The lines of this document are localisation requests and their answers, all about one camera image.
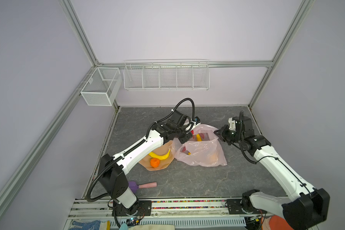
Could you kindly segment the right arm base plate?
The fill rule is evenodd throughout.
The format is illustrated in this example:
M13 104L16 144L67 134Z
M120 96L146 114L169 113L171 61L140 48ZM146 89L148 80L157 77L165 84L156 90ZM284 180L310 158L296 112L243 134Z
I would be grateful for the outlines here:
M231 198L227 199L225 202L225 207L228 209L230 215L247 214L242 207L241 198Z

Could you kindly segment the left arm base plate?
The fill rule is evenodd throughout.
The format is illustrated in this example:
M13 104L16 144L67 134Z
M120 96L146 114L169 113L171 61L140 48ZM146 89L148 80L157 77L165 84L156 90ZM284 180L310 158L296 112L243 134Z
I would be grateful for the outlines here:
M113 216L150 216L152 210L151 200L137 200L130 208L124 207L122 204L116 203L113 210Z

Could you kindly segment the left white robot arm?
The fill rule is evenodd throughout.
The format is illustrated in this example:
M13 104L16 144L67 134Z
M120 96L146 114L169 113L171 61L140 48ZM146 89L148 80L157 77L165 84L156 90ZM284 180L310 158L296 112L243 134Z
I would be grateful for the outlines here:
M191 130L200 124L197 118L188 125L174 126L172 122L154 123L147 137L113 156L105 155L100 161L99 173L94 183L100 183L106 193L94 198L99 200L105 196L111 197L116 203L115 213L136 215L140 208L140 201L129 188L126 175L131 169L153 150L177 138L181 143L192 138Z

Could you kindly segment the yellow banana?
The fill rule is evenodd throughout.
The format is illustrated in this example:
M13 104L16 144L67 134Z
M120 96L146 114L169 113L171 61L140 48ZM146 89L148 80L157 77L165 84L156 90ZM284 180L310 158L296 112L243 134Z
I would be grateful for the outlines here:
M199 134L196 134L195 138L196 138L197 141L202 141L202 139L201 139Z
M169 158L170 152L171 152L171 151L168 150L168 152L167 152L165 155L158 155L158 154L156 154L156 153L154 153L154 152L150 152L150 153L149 153L149 156L152 157L152 158L155 158L155 159L158 159L158 160L162 161L162 160L166 160L166 159Z

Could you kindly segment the orange tangerine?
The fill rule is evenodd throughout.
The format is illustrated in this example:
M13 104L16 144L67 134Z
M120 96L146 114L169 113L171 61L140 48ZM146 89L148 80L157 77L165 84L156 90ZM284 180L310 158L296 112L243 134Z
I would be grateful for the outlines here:
M152 159L150 160L150 166L151 166L152 168L157 168L157 167L160 165L160 163L161 163L161 161L160 161L160 159L158 159L158 158L152 158Z

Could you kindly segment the pink plastic bag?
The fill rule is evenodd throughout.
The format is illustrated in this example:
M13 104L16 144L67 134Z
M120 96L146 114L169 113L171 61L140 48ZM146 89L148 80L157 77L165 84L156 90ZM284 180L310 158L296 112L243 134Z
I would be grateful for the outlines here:
M174 139L171 145L171 153L174 158L190 166L217 167L226 166L227 161L219 138L214 134L217 128L200 124L191 132L193 137L186 143L181 144ZM199 134L202 141L196 140Z

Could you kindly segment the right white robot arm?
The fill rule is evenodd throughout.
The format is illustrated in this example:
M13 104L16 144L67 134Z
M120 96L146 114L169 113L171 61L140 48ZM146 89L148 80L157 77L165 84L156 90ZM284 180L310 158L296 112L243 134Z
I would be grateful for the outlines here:
M255 134L252 120L243 111L229 118L228 124L214 131L228 145L238 148L251 164L262 164L286 193L285 198L252 189L242 194L241 208L252 214L264 210L284 219L294 230L307 230L327 220L330 195L315 188L280 157L273 145Z

